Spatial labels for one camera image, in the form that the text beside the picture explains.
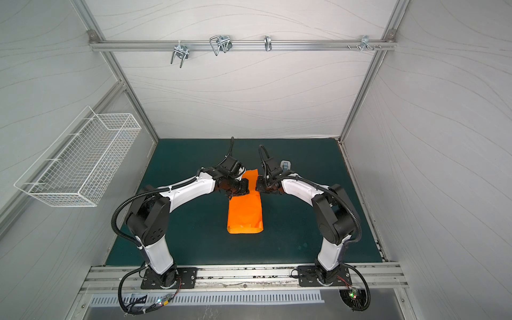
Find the ventilation slot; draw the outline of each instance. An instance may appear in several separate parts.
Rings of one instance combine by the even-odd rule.
[[[167,292],[147,294],[146,305],[155,303]],[[124,304],[135,301],[146,293],[132,293],[123,296]],[[180,292],[168,306],[205,306],[205,305],[291,305],[305,303],[324,303],[320,290],[280,290],[250,292]],[[90,307],[117,307],[117,294],[95,293]]]

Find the dark green mat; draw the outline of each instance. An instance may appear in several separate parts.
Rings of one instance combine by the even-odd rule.
[[[334,139],[235,140],[233,156],[247,169],[258,168],[258,145],[270,156],[289,160],[291,169],[319,184],[345,188],[362,219],[362,239],[349,247],[347,262],[381,262],[368,222],[361,209],[343,157]],[[196,174],[198,168],[217,164],[229,140],[162,139],[141,186],[169,185]],[[228,199],[220,193],[200,196],[171,213],[165,235],[178,265],[312,263],[322,245],[313,208],[290,195],[261,195],[264,230],[257,234],[229,234]],[[126,226],[122,229],[129,232]],[[142,256],[129,241],[118,238],[106,265],[140,265]]]

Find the white wire basket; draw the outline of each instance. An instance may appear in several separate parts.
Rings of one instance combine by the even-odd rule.
[[[130,113],[87,107],[14,186],[52,207],[95,207],[140,129]]]

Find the orange cloth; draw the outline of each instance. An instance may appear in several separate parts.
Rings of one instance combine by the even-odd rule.
[[[263,231],[260,193],[256,191],[258,170],[248,170],[242,178],[249,180],[249,194],[229,201],[227,231],[229,233],[258,233]]]

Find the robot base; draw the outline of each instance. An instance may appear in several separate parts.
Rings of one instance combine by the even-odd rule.
[[[337,277],[331,285],[321,284],[317,279],[315,269],[315,266],[298,266],[298,285],[301,287],[346,287],[345,282]],[[348,284],[352,284],[348,268],[341,268],[336,275],[348,282]]]
[[[181,278],[181,289],[193,289],[196,285],[196,275],[197,275],[197,268],[177,268],[176,271],[176,277]],[[147,269],[144,273],[144,279],[142,279],[142,284],[140,285],[140,288],[143,290],[150,290],[150,289],[162,289],[162,290],[169,290],[169,289],[178,289],[179,283],[173,283],[170,288],[162,288],[160,285],[158,285],[160,280],[156,277],[156,274],[154,272],[151,272],[151,270]]]

